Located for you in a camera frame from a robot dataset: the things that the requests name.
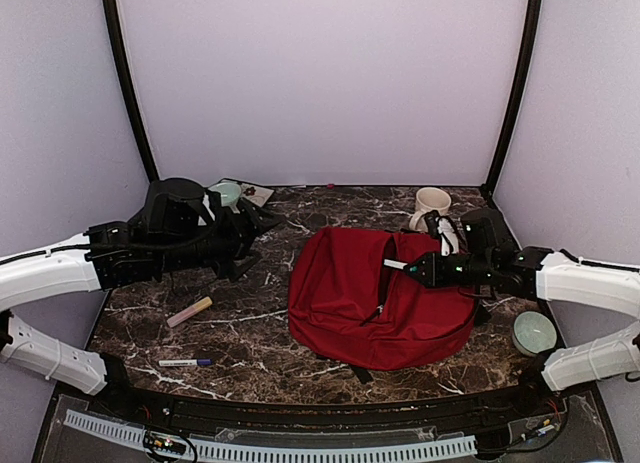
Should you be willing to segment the pink yellow highlighter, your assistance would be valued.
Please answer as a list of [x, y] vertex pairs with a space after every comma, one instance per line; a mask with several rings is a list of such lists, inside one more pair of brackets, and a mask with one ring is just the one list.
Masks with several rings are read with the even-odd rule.
[[211, 305], [212, 305], [213, 301], [210, 297], [205, 297], [202, 298], [198, 301], [196, 301], [195, 303], [193, 303], [192, 305], [190, 305], [189, 307], [181, 310], [179, 313], [171, 316], [170, 318], [167, 319], [167, 325], [170, 328], [174, 328], [182, 323], [184, 323], [185, 321], [187, 321], [188, 319], [198, 315], [199, 313], [203, 312], [204, 310], [208, 309]]

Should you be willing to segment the red backpack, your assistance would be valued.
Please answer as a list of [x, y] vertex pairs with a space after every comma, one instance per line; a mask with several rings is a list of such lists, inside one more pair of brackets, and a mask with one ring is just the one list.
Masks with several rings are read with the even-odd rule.
[[321, 229], [290, 276], [290, 334], [319, 356], [364, 370], [420, 367], [458, 353], [482, 323], [479, 302], [455, 287], [427, 289], [383, 264], [439, 249], [426, 234]]

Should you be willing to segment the white pen purple cap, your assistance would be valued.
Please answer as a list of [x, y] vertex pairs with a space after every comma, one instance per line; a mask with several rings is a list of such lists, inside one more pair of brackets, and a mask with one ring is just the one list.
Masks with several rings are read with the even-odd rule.
[[162, 359], [158, 361], [160, 367], [207, 367], [211, 366], [211, 359]]

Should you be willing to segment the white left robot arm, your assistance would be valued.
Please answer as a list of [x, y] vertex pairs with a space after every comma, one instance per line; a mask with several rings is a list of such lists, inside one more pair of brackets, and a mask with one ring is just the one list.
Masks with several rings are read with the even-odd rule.
[[97, 303], [101, 294], [166, 274], [210, 268], [236, 280], [258, 259], [255, 239], [280, 222], [277, 215], [240, 204], [222, 208], [185, 235], [152, 243], [125, 222], [99, 225], [58, 244], [1, 260], [1, 360], [85, 394], [101, 394], [120, 419], [141, 410], [116, 357], [80, 348], [61, 335], [59, 311], [72, 303]]

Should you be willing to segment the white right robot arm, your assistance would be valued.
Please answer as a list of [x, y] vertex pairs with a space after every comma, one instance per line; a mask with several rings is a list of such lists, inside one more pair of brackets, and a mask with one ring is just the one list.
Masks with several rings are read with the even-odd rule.
[[[572, 302], [639, 317], [639, 269], [592, 261], [566, 250], [518, 247], [500, 211], [489, 208], [465, 213], [459, 226], [436, 210], [418, 211], [412, 230], [426, 226], [441, 247], [403, 266], [404, 274], [426, 288], [487, 286], [502, 294], [546, 302]], [[521, 417], [534, 415], [549, 399], [584, 382], [636, 373], [639, 370], [639, 324], [559, 349], [539, 359], [522, 386], [510, 396]]]

